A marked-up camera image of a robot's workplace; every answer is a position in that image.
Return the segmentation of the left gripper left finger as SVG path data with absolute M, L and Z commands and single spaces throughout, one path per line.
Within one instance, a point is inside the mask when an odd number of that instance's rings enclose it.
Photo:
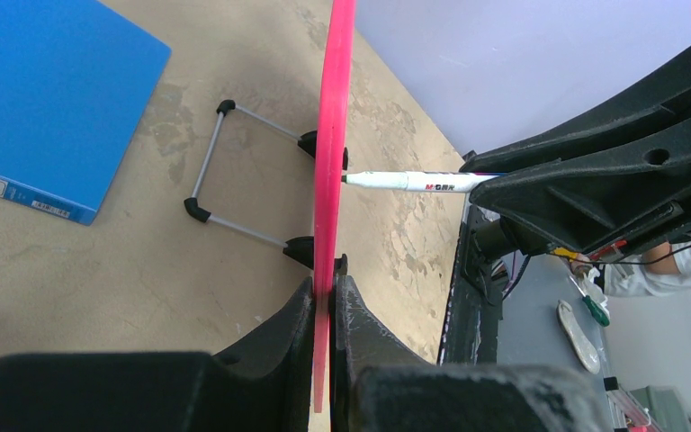
M 304 431 L 314 304 L 305 279 L 233 345 L 208 352 L 0 358 L 0 431 Z

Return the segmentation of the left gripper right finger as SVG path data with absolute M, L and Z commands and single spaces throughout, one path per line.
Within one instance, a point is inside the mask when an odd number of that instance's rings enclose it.
M 431 364 L 367 308 L 353 277 L 332 292 L 333 431 L 608 431 L 585 376 L 552 365 Z

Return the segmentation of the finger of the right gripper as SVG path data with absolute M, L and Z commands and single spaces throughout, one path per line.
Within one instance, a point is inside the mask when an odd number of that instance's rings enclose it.
M 468 154 L 462 172 L 510 173 L 646 138 L 691 117 L 691 46 L 598 106 L 533 137 Z
M 528 255 L 593 252 L 619 239 L 626 254 L 691 238 L 691 117 L 647 137 L 487 181 L 473 203 L 500 216 Z

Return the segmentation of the white green marker pen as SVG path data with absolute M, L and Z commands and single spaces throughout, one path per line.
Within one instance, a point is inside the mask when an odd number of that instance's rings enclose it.
M 466 194 L 479 184 L 501 177 L 496 173 L 365 171 L 341 176 L 345 185 L 413 193 Z

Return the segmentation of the pink framed whiteboard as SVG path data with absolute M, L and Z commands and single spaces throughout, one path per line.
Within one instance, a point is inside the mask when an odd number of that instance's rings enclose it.
M 346 142 L 355 1 L 334 1 L 328 26 L 320 96 L 314 175 L 314 269 L 316 305 L 312 402 L 324 410 L 328 368 L 329 295 L 333 290 L 341 175 Z

